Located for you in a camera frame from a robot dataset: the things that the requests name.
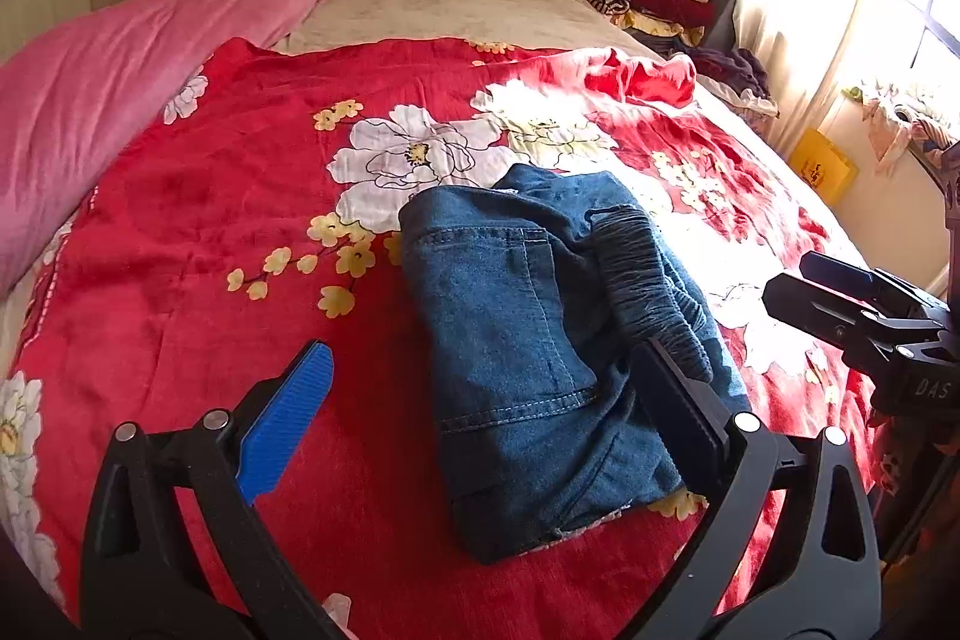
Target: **white flower print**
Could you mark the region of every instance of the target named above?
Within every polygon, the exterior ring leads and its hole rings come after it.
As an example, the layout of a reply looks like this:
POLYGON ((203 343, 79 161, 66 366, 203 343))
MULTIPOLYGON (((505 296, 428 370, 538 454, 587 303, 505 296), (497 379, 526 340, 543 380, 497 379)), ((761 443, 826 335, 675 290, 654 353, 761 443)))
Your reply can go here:
POLYGON ((507 140, 517 153, 544 169, 570 170, 568 157, 599 160, 608 156, 616 142, 588 121, 579 111, 577 97, 528 88, 518 79, 506 85, 488 85, 478 91, 470 106, 477 118, 493 121, 507 131, 507 140))
POLYGON ((804 375, 806 352, 816 346, 813 337, 772 319, 760 298, 767 281, 784 271, 769 245, 728 241, 692 213, 658 215, 657 220, 717 322, 728 329, 746 327, 743 365, 762 374, 776 362, 788 374, 804 375))
POLYGON ((198 68, 186 85, 163 107, 163 122, 170 125, 177 118, 189 118, 197 111, 197 100, 206 91, 208 80, 203 76, 203 66, 198 68))
POLYGON ((326 167, 339 183, 355 183, 337 202, 342 223, 359 220, 374 234, 400 231, 397 213, 435 185, 489 188, 520 158, 491 145, 501 130, 486 119, 442 124, 424 108, 397 105, 390 119, 358 121, 352 148, 341 148, 326 167))
POLYGON ((39 436, 40 381, 27 383, 23 372, 0 380, 0 525, 40 585, 62 604, 56 548, 48 536, 37 533, 34 444, 39 436))

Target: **blue gripper pad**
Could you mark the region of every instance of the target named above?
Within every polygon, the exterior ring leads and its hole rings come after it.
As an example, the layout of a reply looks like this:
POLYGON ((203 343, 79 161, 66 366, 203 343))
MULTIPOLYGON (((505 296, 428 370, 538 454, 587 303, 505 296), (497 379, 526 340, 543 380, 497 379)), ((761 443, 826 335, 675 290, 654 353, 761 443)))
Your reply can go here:
POLYGON ((333 354, 314 342, 240 443, 237 485, 247 501, 277 487, 333 382, 333 354))

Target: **pink blanket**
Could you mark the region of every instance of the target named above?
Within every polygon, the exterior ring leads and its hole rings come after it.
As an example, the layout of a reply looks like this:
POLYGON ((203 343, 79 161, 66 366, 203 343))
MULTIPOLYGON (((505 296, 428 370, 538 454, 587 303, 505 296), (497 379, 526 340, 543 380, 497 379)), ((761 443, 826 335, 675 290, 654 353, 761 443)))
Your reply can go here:
POLYGON ((118 153, 233 37, 269 47, 321 0, 128 0, 47 31, 0 67, 0 298, 118 153))

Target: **yellow flower print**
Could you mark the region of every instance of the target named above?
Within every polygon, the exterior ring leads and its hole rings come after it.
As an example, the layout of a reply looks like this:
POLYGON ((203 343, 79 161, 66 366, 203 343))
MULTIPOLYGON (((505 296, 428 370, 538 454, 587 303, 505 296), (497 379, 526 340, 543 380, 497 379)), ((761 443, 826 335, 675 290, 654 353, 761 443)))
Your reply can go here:
POLYGON ((304 256, 304 258, 296 262, 296 268, 304 274, 310 274, 310 272, 317 268, 317 257, 313 254, 304 256))
POLYGON ((467 40, 467 44, 478 52, 495 52, 498 55, 503 55, 509 49, 515 49, 512 44, 506 42, 470 42, 467 40))
POLYGON ((682 486, 664 499, 648 504, 647 509, 659 512, 664 518, 676 518, 684 521, 689 516, 699 512, 701 507, 707 506, 707 498, 693 494, 682 486))
POLYGON ((344 244, 337 255, 340 257, 337 261, 337 274, 347 274, 350 276, 363 277, 367 274, 367 269, 376 263, 376 256, 371 253, 369 242, 358 242, 358 244, 344 244))
POLYGON ((290 256, 293 255, 290 252, 289 247, 277 247, 274 252, 270 253, 263 260, 263 271, 270 272, 271 274, 280 274, 285 268, 287 268, 288 263, 290 263, 290 256))
POLYGON ((685 205, 692 207, 698 213, 702 213, 707 210, 704 202, 700 199, 699 191, 682 191, 680 193, 680 201, 683 201, 685 205))
POLYGON ((383 241, 383 247, 387 248, 387 258, 394 266, 400 266, 403 257, 403 235, 398 231, 390 232, 390 236, 383 241))
POLYGON ((247 295, 250 297, 252 302, 255 302, 258 299, 267 298, 267 284, 262 280, 257 280, 255 283, 251 283, 250 287, 247 289, 247 295))
POLYGON ((336 128, 337 121, 339 121, 340 118, 335 111, 323 109, 315 114, 313 119, 316 121, 313 127, 318 131, 332 131, 336 128))
POLYGON ((317 307, 326 312, 329 319, 345 316, 353 309, 356 299, 353 294, 341 286, 325 286, 320 289, 320 301, 317 307))
POLYGON ((310 220, 310 228, 306 230, 306 236, 315 242, 323 242, 323 247, 333 247, 340 237, 346 237, 347 234, 349 228, 340 223, 336 213, 317 215, 310 220))
POLYGON ((337 114, 337 119, 355 118, 356 114, 363 109, 363 104, 356 98, 349 98, 346 101, 338 101, 333 105, 333 111, 337 114))
POLYGON ((369 244, 373 241, 373 234, 368 232, 367 229, 363 228, 360 225, 359 220, 354 220, 353 223, 347 223, 344 228, 347 229, 347 232, 350 234, 350 241, 354 244, 360 244, 360 242, 366 242, 369 244))
POLYGON ((243 285, 243 269, 236 268, 227 275, 227 290, 239 290, 243 285))

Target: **window frame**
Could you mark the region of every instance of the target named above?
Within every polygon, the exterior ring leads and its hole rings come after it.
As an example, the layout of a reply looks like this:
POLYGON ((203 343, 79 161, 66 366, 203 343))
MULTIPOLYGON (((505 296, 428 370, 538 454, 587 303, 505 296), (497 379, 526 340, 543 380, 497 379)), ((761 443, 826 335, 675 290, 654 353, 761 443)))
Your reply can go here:
POLYGON ((915 63, 917 63, 917 57, 920 55, 920 47, 923 45, 923 35, 928 31, 933 34, 940 42, 946 47, 952 55, 960 60, 960 40, 957 39, 952 33, 944 28, 932 15, 931 10, 933 9, 933 0, 926 0, 925 8, 921 8, 914 4, 910 0, 901 0, 905 4, 909 4, 911 8, 915 9, 917 13, 923 18, 923 30, 920 32, 920 38, 917 40, 917 47, 914 49, 913 57, 910 59, 910 67, 914 68, 915 63))

